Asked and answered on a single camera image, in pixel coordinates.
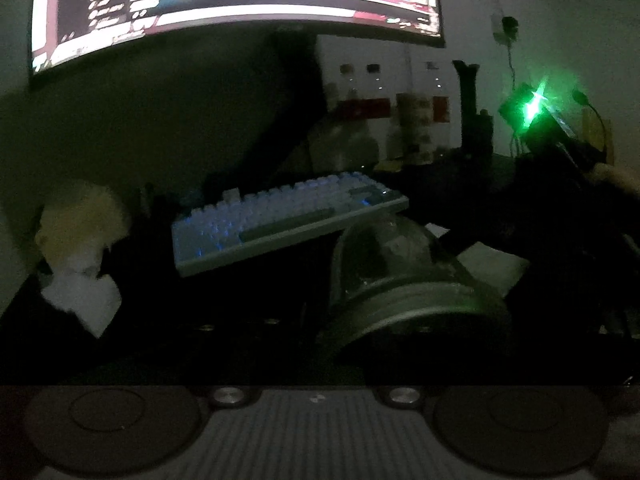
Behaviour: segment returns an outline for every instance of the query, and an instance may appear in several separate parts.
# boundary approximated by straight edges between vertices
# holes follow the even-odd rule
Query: white keyboard
[[[342,173],[194,209],[174,222],[175,267],[192,276],[396,213],[407,197],[361,173]]]

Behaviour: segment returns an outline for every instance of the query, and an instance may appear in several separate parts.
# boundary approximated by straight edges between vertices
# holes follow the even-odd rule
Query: mechanical keyboard
[[[361,173],[341,173],[194,209],[172,225],[182,277],[297,244],[364,219],[396,213],[407,197]]]

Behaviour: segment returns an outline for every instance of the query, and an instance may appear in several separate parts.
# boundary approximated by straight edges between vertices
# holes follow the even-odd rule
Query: bottle label
[[[433,122],[449,123],[449,98],[446,96],[433,97]]]

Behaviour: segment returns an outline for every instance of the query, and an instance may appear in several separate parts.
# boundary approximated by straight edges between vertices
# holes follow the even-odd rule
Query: dark green spacebar
[[[285,218],[284,220],[278,220],[272,224],[265,224],[253,229],[248,229],[240,233],[240,239],[243,242],[251,242],[258,238],[264,238],[265,236],[275,235],[277,233],[283,233],[295,229],[296,227],[302,227],[314,222],[319,222],[327,218],[331,218],[335,215],[334,208],[329,207],[327,209],[319,209],[318,211],[312,211],[311,213],[305,213],[300,216],[292,216],[291,218]]]

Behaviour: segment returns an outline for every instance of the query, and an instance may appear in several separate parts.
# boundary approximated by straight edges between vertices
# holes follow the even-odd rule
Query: bottle
[[[372,63],[367,65],[366,99],[380,99],[384,97],[385,88],[382,84],[380,65]]]
[[[450,146],[449,91],[437,63],[424,63],[425,74],[422,86],[431,102],[429,136],[436,149],[447,150]]]
[[[353,65],[345,63],[340,65],[340,83],[338,85],[340,101],[348,101],[358,98],[355,70]]]

